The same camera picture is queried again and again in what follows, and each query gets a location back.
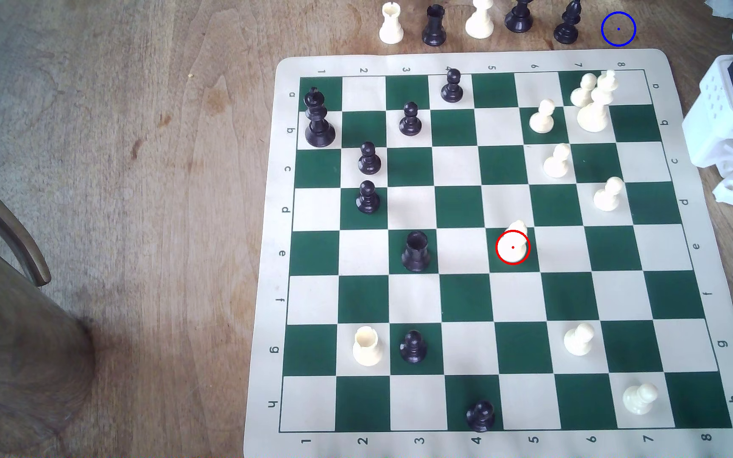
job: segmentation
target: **black pawn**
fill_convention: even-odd
[[[305,129],[305,139],[316,148],[324,148],[336,139],[336,129],[324,119],[327,116],[327,108],[324,106],[324,95],[315,87],[305,95],[307,110],[305,115],[311,120],[311,124]]]
[[[505,15],[505,27],[515,34],[523,34],[534,26],[534,18],[530,16],[528,3],[534,0],[516,0],[511,12]]]
[[[400,129],[403,135],[412,137],[420,133],[422,129],[422,123],[417,117],[417,103],[406,102],[403,105],[403,119],[401,119]]]
[[[407,363],[419,363],[426,357],[427,349],[428,346],[426,345],[426,342],[423,341],[420,332],[412,329],[405,337],[403,337],[403,342],[401,343],[401,358]]]
[[[466,412],[468,427],[484,433],[494,427],[494,406],[488,401],[479,401]]]
[[[401,263],[412,272],[421,272],[428,267],[432,256],[428,253],[428,237],[421,231],[412,231],[406,237],[406,249],[401,255]]]
[[[457,68],[450,68],[445,73],[445,83],[442,89],[440,89],[440,96],[449,103],[456,103],[463,99],[463,88],[460,87],[460,70]]]
[[[361,213],[375,213],[380,207],[380,196],[375,192],[375,184],[369,180],[361,183],[358,192],[360,195],[355,199],[355,204]]]
[[[443,28],[443,16],[445,8],[440,5],[431,5],[426,10],[428,23],[422,30],[422,42],[430,47],[439,47],[445,43],[445,28]]]
[[[361,158],[358,159],[358,169],[365,175],[374,175],[380,170],[380,157],[375,154],[375,144],[364,142],[361,145]]]

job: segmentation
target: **chessboard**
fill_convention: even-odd
[[[441,95],[452,68],[456,103]],[[570,96],[610,69],[619,85],[592,133]],[[305,139],[313,87],[335,130],[321,148]],[[554,125],[539,134],[545,99]],[[408,102],[414,136],[399,130]],[[682,120],[658,50],[283,60],[244,455],[733,456],[733,307]],[[561,143],[568,170],[552,178]],[[594,196],[613,177],[603,211]],[[364,180],[372,213],[356,204]],[[506,263],[497,241],[514,222],[529,251]],[[414,231],[422,271],[402,262]],[[580,324],[579,356],[564,340]],[[353,356],[359,329],[375,331],[371,365]],[[411,330],[418,363],[400,350]],[[646,384],[657,398],[632,413],[624,393]],[[482,433],[467,422],[480,401],[494,416]]]

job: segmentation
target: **wooden table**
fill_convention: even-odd
[[[566,0],[534,2],[524,35],[505,30],[512,2],[497,0],[482,41],[463,32],[469,1],[446,1],[438,49],[419,39],[422,0],[401,0],[407,37],[382,44],[381,4],[0,0],[0,197],[46,255],[44,292],[91,323],[98,349],[90,405],[27,455],[242,454],[281,59],[562,47]],[[702,0],[587,2],[570,48],[609,47],[612,11],[635,17],[628,47],[667,54],[684,112],[733,53],[733,21]],[[711,195],[717,171],[701,175],[733,297],[733,207]],[[0,254],[15,262],[1,241]]]

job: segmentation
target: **blue circle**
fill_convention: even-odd
[[[626,43],[622,43],[620,45],[616,45],[615,43],[609,41],[607,39],[607,36],[604,35],[604,25],[607,23],[607,20],[610,19],[610,16],[612,16],[612,15],[624,15],[624,16],[628,17],[629,20],[632,21],[632,37],[629,40],[627,40]],[[613,11],[612,13],[608,14],[607,17],[605,17],[603,21],[601,21],[601,36],[604,38],[604,40],[607,43],[609,43],[610,45],[612,45],[614,47],[625,47],[625,46],[629,45],[630,43],[632,43],[633,40],[635,40],[635,34],[637,32],[638,32],[638,26],[635,25],[635,20],[632,19],[632,16],[626,14],[624,11]]]

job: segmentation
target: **red circle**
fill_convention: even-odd
[[[528,251],[527,251],[527,252],[525,252],[525,254],[524,254],[524,257],[523,257],[523,258],[522,258],[521,260],[517,261],[516,263],[509,263],[508,261],[504,260],[502,256],[500,256],[500,255],[499,255],[499,241],[500,241],[500,239],[502,239],[502,238],[503,238],[503,235],[504,235],[504,234],[507,234],[507,233],[509,233],[509,232],[516,232],[517,234],[522,234],[522,232],[520,232],[520,231],[517,231],[517,230],[515,230],[515,229],[511,229],[511,230],[508,230],[508,231],[505,231],[505,232],[503,232],[503,234],[502,234],[502,235],[500,235],[500,236],[499,236],[499,238],[497,238],[497,243],[496,243],[496,244],[494,244],[494,251],[496,251],[496,252],[497,252],[497,257],[499,258],[499,260],[500,260],[500,261],[502,261],[503,263],[507,264],[507,265],[517,265],[517,264],[522,264],[522,263],[524,263],[524,260],[525,260],[525,259],[527,259],[527,258],[528,258],[528,256],[530,256],[530,239],[529,239],[529,238],[528,238],[528,236],[527,236],[527,235],[525,235],[525,234],[522,234],[522,236],[524,237],[524,241],[525,241],[525,243],[527,243],[527,244],[528,244]]]

